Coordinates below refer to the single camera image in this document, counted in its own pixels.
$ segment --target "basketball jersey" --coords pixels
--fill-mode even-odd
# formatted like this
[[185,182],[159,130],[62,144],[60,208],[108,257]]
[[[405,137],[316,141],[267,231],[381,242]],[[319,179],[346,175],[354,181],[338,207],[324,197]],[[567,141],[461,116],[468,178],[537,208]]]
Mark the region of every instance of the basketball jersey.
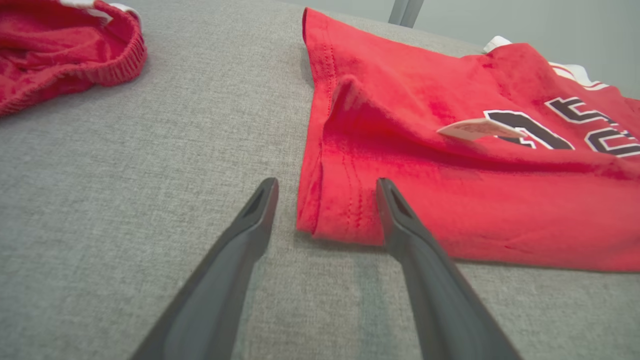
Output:
[[[382,245],[387,177],[450,256],[640,270],[639,101],[527,44],[455,58],[311,9],[303,39],[315,90],[299,230]],[[478,118],[522,137],[438,132]]]

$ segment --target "gray couch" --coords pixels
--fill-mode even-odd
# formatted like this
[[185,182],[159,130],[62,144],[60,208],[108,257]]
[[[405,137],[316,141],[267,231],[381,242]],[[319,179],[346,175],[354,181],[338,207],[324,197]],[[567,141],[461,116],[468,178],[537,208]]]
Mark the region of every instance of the gray couch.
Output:
[[[236,359],[418,359],[400,266],[295,230],[313,94],[303,8],[128,0],[135,81],[0,119],[0,358],[125,359],[267,176],[271,243]],[[330,13],[463,56],[480,48]],[[528,360],[640,359],[640,275],[460,262]]]

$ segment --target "paper tag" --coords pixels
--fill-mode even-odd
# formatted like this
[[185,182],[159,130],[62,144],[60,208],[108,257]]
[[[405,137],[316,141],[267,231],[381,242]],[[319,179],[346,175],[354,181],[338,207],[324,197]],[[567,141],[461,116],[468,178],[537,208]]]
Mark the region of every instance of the paper tag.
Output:
[[469,119],[447,125],[438,133],[464,140],[476,140],[484,136],[505,136],[507,138],[525,138],[527,135],[511,126],[492,119]]

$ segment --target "red clothing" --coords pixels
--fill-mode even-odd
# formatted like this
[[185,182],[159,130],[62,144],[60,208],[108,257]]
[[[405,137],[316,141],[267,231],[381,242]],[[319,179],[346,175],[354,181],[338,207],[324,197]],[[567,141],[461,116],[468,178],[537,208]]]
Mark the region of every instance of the red clothing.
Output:
[[0,117],[94,84],[138,77],[147,48],[137,16],[119,7],[0,0]]
[[[310,9],[303,38],[315,92],[299,230],[382,245],[387,177],[450,256],[640,270],[639,101],[557,75],[527,44],[453,58]],[[538,125],[520,143],[436,132],[483,117]]]

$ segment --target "jersey number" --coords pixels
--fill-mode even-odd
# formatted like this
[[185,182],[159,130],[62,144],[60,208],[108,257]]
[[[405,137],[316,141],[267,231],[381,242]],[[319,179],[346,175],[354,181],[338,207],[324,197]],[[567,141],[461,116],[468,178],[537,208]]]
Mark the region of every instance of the jersey number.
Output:
[[[567,100],[557,98],[547,101],[545,104],[560,117],[575,124],[583,124],[594,120],[605,120],[609,127],[590,131],[584,138],[584,141],[592,150],[619,157],[640,154],[640,144],[638,144],[638,141],[633,135],[626,130],[613,128],[614,126],[620,128],[620,125],[599,111],[579,111],[577,107],[583,105],[584,102],[577,97],[572,97]],[[489,119],[501,122],[526,133],[529,137],[548,149],[574,149],[564,138],[551,132],[551,130],[545,128],[525,113],[508,110],[490,110],[485,111],[484,115]],[[536,148],[536,144],[530,140],[506,138],[503,136],[498,137],[533,149]],[[609,145],[608,141],[616,138],[626,138],[627,143],[616,146]]]

